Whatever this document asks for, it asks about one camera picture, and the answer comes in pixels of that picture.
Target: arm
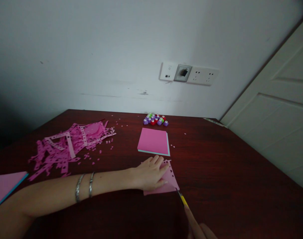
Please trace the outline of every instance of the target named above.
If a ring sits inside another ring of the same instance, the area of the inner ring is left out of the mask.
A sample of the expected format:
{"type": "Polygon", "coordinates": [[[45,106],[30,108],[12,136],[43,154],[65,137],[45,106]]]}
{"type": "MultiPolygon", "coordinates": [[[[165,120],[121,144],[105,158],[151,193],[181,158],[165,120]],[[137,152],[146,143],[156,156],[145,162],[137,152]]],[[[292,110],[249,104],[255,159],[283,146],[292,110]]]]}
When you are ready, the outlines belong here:
{"type": "MultiPolygon", "coordinates": [[[[154,190],[164,185],[161,177],[169,165],[159,169],[164,158],[150,157],[136,168],[94,174],[92,195],[124,189],[154,190]]],[[[0,206],[0,238],[22,238],[39,216],[67,208],[76,203],[75,188],[81,175],[47,180],[30,185],[15,193],[0,206]]],[[[80,184],[79,198],[89,197],[91,174],[80,184]]]]}

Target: wall socket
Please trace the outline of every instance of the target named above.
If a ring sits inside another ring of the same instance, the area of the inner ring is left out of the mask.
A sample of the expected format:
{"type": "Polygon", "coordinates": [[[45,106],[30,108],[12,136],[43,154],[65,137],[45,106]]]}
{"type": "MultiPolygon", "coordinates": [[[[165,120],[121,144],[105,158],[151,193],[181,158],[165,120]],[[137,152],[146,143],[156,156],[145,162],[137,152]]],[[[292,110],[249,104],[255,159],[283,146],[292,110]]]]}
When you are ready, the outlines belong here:
{"type": "Polygon", "coordinates": [[[218,74],[219,70],[217,69],[193,67],[191,69],[187,83],[211,86],[218,74]]]}
{"type": "Polygon", "coordinates": [[[191,68],[192,66],[179,64],[174,81],[186,82],[190,75],[191,68]]]}
{"type": "Polygon", "coordinates": [[[175,78],[177,63],[163,62],[160,70],[160,80],[173,81],[175,78]]]}

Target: yellow pencil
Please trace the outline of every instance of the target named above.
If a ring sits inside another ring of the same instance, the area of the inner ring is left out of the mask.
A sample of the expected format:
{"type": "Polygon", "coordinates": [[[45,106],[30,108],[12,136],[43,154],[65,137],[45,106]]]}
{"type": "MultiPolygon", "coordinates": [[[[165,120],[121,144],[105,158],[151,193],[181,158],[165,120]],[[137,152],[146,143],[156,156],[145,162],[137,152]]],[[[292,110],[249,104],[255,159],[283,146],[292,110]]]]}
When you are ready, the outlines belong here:
{"type": "Polygon", "coordinates": [[[178,191],[178,189],[177,189],[177,192],[178,192],[178,194],[180,196],[180,199],[181,199],[182,203],[184,205],[186,205],[187,207],[189,207],[188,204],[187,204],[187,202],[186,202],[186,200],[185,200],[185,198],[184,198],[184,196],[178,191]]]}

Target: dark red table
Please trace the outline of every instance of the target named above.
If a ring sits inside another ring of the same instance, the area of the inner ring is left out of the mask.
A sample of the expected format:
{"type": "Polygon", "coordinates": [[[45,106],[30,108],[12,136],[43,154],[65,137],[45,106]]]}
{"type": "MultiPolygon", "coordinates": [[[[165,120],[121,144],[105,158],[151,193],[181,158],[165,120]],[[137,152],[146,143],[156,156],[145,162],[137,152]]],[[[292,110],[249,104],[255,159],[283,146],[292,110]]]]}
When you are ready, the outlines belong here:
{"type": "MultiPolygon", "coordinates": [[[[169,126],[143,126],[145,114],[67,110],[0,152],[0,174],[28,171],[36,141],[73,123],[102,118],[115,126],[112,144],[101,144],[72,174],[136,167],[150,155],[137,151],[142,127],[168,133],[170,159],[180,190],[198,222],[222,238],[303,238],[303,189],[230,130],[202,118],[167,116],[169,126]]],[[[60,169],[25,181],[60,177],[60,169]]],[[[143,196],[139,190],[99,195],[39,218],[26,238],[186,238],[187,220],[177,193],[143,196]]]]}

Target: silver bracelet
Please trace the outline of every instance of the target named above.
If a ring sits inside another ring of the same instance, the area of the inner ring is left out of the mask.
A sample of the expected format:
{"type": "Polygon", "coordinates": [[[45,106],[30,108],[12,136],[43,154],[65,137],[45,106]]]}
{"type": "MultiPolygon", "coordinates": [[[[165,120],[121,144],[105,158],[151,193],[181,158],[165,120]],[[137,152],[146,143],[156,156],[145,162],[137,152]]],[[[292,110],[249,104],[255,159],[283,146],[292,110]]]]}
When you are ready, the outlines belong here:
{"type": "Polygon", "coordinates": [[[77,185],[76,185],[76,189],[75,189],[75,200],[76,200],[77,203],[80,202],[80,200],[79,200],[79,186],[80,186],[80,184],[81,184],[81,181],[82,181],[84,175],[85,175],[85,174],[82,174],[82,176],[79,178],[79,180],[78,180],[78,182],[77,182],[77,185]]]}
{"type": "Polygon", "coordinates": [[[92,173],[91,180],[89,181],[89,192],[88,192],[88,194],[89,194],[90,198],[92,197],[92,183],[93,183],[94,174],[95,174],[95,172],[92,173]]]}

